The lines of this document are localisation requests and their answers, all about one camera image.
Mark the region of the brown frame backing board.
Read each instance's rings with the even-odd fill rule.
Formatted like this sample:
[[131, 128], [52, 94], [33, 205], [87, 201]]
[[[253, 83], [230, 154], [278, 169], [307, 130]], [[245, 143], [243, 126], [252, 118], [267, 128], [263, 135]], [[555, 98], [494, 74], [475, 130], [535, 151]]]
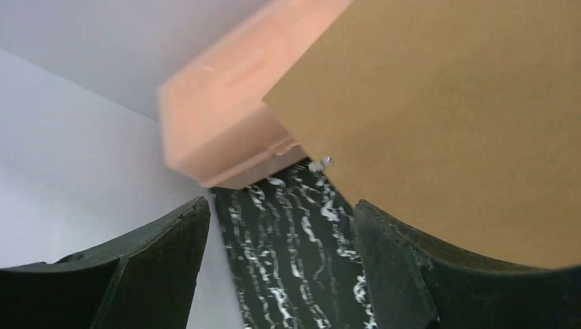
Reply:
[[579, 1], [355, 1], [264, 100], [349, 203], [580, 262]]

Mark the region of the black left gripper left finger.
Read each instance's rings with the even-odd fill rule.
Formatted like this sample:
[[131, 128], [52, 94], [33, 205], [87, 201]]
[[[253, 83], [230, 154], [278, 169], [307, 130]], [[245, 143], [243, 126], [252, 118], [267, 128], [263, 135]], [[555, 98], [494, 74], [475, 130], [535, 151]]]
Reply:
[[210, 227], [203, 197], [115, 239], [1, 270], [2, 328], [185, 328]]

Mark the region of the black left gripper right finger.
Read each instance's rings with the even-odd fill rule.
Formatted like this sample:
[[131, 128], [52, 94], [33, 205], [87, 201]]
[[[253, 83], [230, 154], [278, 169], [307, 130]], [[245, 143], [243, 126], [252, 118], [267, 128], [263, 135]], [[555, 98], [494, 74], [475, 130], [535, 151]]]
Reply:
[[379, 328], [579, 328], [580, 267], [486, 257], [362, 200], [354, 230]]

